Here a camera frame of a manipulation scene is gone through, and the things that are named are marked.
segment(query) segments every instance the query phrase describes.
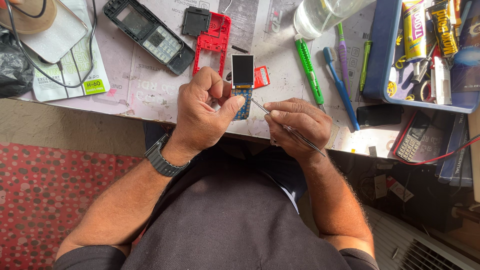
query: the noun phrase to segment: green screwdriver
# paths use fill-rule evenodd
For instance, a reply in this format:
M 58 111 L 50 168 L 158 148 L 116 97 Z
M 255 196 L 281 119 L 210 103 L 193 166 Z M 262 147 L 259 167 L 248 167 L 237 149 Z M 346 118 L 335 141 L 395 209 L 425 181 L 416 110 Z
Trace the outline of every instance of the green screwdriver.
M 361 95 L 363 93 L 363 88 L 365 87 L 365 80 L 367 79 L 367 65 L 368 65 L 368 56 L 370 55 L 370 49 L 372 48 L 372 41 L 365 41 L 365 51 L 363 53 L 363 66 L 361 68 L 360 74 L 360 97 L 359 104 L 361 100 Z
M 310 61 L 310 53 L 308 52 L 307 43 L 305 40 L 303 40 L 300 34 L 295 35 L 295 46 L 299 52 L 305 74 L 307 75 L 308 83 L 310 84 L 310 89 L 313 93 L 313 98 L 315 99 L 318 107 L 325 112 L 324 97 L 322 95 L 322 91 L 320 90 L 320 86 L 318 85 L 317 76 L 313 70 L 312 62 Z

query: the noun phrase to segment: red phone frame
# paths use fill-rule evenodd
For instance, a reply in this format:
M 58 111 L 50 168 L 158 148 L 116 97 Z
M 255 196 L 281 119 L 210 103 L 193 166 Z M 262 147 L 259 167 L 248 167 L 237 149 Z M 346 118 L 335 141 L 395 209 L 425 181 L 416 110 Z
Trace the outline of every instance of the red phone frame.
M 201 49 L 207 49 L 220 52 L 220 68 L 218 69 L 218 74 L 223 78 L 223 68 L 227 56 L 228 39 L 230 37 L 232 20 L 230 17 L 222 14 L 215 12 L 210 13 L 212 14 L 212 18 L 210 19 L 208 32 L 201 31 L 197 38 L 197 49 L 195 51 L 192 75 L 195 76 L 200 70 L 198 67 L 198 61 L 200 59 Z

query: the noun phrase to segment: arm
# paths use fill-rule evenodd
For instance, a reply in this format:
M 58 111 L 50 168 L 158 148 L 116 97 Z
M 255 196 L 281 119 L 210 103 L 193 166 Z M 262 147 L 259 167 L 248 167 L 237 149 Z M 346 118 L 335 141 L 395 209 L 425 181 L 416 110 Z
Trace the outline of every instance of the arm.
M 270 134 L 287 154 L 299 162 L 305 174 L 313 218 L 320 237 L 338 250 L 352 247 L 374 257 L 372 233 L 344 176 L 328 157 L 323 157 L 280 125 L 296 128 L 322 149 L 330 138 L 332 118 L 297 98 L 266 103 L 264 106 L 271 111 L 271 116 L 265 115 Z
M 211 68 L 202 68 L 179 89 L 177 127 L 162 149 L 170 164 L 182 166 L 203 149 L 213 146 L 244 104 L 241 96 L 227 98 L 230 84 Z M 214 98 L 222 108 L 210 107 Z M 57 258 L 89 245 L 111 245 L 129 255 L 171 177 L 158 173 L 148 160 L 116 181 L 93 202 L 79 225 L 61 244 Z

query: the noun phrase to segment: green utility knife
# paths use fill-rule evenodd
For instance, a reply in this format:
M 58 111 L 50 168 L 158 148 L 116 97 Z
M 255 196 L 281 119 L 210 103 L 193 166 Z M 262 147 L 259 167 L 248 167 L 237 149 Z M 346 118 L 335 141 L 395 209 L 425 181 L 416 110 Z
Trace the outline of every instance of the green utility knife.
M 307 75 L 308 83 L 310 84 L 310 89 L 312 89 L 313 97 L 315 102 L 318 104 L 318 107 L 325 112 L 324 108 L 324 97 L 320 86 L 318 85 L 317 76 L 315 75 L 315 70 L 313 70 L 312 62 L 310 61 L 310 53 L 308 52 L 307 43 L 301 37 L 300 34 L 295 35 L 295 46 L 300 55 L 300 60 Z

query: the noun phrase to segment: purple toothbrush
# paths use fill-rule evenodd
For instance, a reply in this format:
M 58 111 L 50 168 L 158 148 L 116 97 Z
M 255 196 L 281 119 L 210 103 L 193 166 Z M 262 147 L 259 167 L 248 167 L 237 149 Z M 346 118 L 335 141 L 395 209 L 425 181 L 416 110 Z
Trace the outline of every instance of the purple toothbrush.
M 347 45 L 345 43 L 345 38 L 343 37 L 342 23 L 338 24 L 338 33 L 340 34 L 340 39 L 338 40 L 338 54 L 340 56 L 340 62 L 342 63 L 343 83 L 345 84 L 345 89 L 347 90 L 348 98 L 352 98 L 352 93 L 350 91 L 350 79 L 348 77 Z

